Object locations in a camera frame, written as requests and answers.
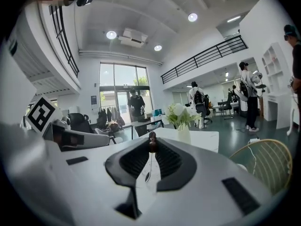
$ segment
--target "floor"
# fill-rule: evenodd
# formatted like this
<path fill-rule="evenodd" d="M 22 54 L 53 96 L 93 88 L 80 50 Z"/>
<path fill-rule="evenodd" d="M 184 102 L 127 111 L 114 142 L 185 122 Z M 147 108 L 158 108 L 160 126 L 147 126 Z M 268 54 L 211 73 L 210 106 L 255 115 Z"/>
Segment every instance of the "floor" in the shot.
<path fill-rule="evenodd" d="M 218 131 L 219 132 L 219 153 L 230 157 L 235 151 L 247 145 L 250 139 L 258 137 L 259 139 L 276 139 L 287 145 L 292 155 L 295 153 L 297 146 L 298 131 L 294 128 L 292 134 L 288 137 L 286 132 L 288 128 L 276 130 L 277 121 L 266 121 L 257 117 L 255 125 L 260 128 L 257 133 L 251 133 L 244 130 L 246 118 L 234 115 L 233 119 L 224 120 L 221 116 L 211 118 L 212 123 L 208 123 L 203 131 Z M 165 125 L 165 128 L 173 128 L 172 125 Z M 195 127 L 190 127 L 190 130 L 199 130 Z M 131 129 L 125 129 L 115 134 L 116 137 L 123 138 L 124 141 L 131 140 Z M 138 138 L 134 130 L 134 139 Z"/>

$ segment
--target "hanging clothes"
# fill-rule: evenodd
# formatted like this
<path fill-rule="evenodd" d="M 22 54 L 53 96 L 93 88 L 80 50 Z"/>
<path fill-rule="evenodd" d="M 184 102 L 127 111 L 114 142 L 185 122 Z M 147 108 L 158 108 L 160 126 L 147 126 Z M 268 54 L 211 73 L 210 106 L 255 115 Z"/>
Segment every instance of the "hanging clothes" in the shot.
<path fill-rule="evenodd" d="M 107 117 L 108 117 L 108 122 L 111 122 L 112 121 L 112 113 L 109 110 L 109 108 L 107 109 Z"/>
<path fill-rule="evenodd" d="M 116 121 L 118 119 L 118 111 L 116 107 L 112 107 L 111 113 L 112 113 L 112 121 Z"/>
<path fill-rule="evenodd" d="M 122 126 L 124 126 L 126 123 L 124 122 L 124 120 L 122 119 L 120 113 L 118 112 L 118 118 L 117 118 L 117 123 L 118 125 L 122 128 Z"/>
<path fill-rule="evenodd" d="M 98 113 L 97 127 L 99 129 L 104 129 L 106 127 L 106 123 L 107 123 L 107 114 L 105 112 L 105 109 L 103 109 Z"/>

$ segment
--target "backpack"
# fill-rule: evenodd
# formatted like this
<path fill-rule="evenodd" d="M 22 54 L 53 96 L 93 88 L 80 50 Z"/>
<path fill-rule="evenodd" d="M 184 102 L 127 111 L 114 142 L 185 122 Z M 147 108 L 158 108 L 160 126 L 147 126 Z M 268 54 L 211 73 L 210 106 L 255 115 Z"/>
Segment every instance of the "backpack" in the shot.
<path fill-rule="evenodd" d="M 242 81 L 240 82 L 240 92 L 243 93 L 243 95 L 245 97 L 249 98 L 248 89 L 247 89 L 245 83 L 243 83 Z"/>
<path fill-rule="evenodd" d="M 194 95 L 194 104 L 202 104 L 204 102 L 204 98 L 202 94 L 197 90 L 197 92 Z"/>

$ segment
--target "white jacket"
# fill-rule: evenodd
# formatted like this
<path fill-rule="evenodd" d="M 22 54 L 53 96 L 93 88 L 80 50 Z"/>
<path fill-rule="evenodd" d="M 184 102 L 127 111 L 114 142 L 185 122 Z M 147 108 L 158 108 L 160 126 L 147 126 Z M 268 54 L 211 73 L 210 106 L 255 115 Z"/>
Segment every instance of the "white jacket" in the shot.
<path fill-rule="evenodd" d="M 247 85 L 249 97 L 257 97 L 257 89 L 255 83 L 260 83 L 260 78 L 257 74 L 252 74 L 251 71 L 243 70 L 241 72 L 241 80 Z"/>

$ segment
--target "ceiling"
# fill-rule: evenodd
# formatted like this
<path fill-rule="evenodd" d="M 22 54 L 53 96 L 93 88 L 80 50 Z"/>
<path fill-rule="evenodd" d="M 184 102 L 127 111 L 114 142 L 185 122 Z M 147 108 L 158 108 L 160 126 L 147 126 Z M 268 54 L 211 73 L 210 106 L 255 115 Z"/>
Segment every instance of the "ceiling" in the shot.
<path fill-rule="evenodd" d="M 84 50 L 111 51 L 162 61 L 173 40 L 187 30 L 201 31 L 216 27 L 225 19 L 249 11 L 258 0 L 93 0 L 87 19 Z M 196 13 L 198 20 L 189 22 Z M 122 36 L 126 28 L 148 36 L 141 48 L 106 38 L 114 30 Z M 162 45 L 160 52 L 154 51 Z"/>
<path fill-rule="evenodd" d="M 248 71 L 256 71 L 258 70 L 257 64 L 254 60 L 254 58 L 249 58 L 244 60 L 244 62 L 248 63 Z M 240 69 L 238 69 L 237 64 L 231 64 L 227 65 L 225 67 L 219 68 L 217 70 L 213 70 L 209 73 L 202 74 L 194 79 L 191 79 L 189 81 L 185 81 L 181 84 L 178 84 L 174 86 L 174 89 L 186 89 L 187 85 L 191 85 L 191 82 L 195 81 L 198 86 L 201 88 L 205 88 L 208 86 L 212 86 L 215 84 L 225 83 L 226 79 L 229 81 L 239 79 L 240 78 Z"/>

